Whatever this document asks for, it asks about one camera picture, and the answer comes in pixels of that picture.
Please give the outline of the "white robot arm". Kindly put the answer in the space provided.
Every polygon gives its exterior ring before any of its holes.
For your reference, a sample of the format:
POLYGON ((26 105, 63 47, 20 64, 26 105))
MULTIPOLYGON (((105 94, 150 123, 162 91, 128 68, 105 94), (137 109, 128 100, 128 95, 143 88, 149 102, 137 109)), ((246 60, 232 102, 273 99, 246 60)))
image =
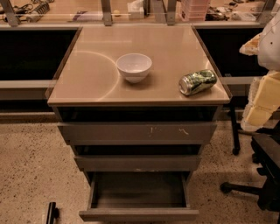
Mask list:
POLYGON ((258 65, 269 70, 262 78, 253 79, 242 114, 241 128, 255 132, 280 107, 280 11, 239 52, 256 55, 258 65))

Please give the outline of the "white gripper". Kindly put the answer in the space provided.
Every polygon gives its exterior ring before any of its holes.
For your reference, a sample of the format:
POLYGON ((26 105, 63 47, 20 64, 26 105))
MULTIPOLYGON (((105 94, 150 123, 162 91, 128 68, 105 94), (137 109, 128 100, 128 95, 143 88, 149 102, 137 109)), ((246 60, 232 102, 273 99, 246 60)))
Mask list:
POLYGON ((256 132, 280 107, 280 72, 269 71, 261 79, 255 77, 248 91, 248 104, 242 114, 241 128, 256 132))

